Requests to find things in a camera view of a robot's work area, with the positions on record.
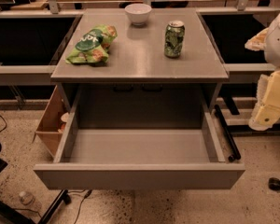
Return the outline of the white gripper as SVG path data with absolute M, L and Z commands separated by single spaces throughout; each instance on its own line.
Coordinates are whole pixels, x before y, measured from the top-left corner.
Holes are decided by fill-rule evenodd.
M 245 43 L 253 51 L 264 50 L 268 29 L 265 28 Z M 270 76 L 261 75 L 258 81 L 257 102 L 248 125 L 255 131 L 265 131 L 280 119 L 280 69 Z

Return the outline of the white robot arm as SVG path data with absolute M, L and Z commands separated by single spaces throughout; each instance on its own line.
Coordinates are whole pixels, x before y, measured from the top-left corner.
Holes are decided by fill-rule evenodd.
M 245 43 L 245 48 L 264 51 L 267 63 L 275 66 L 269 75 L 261 75 L 257 87 L 257 102 L 248 125 L 256 131 L 265 131 L 280 119 L 280 13 L 268 28 Z

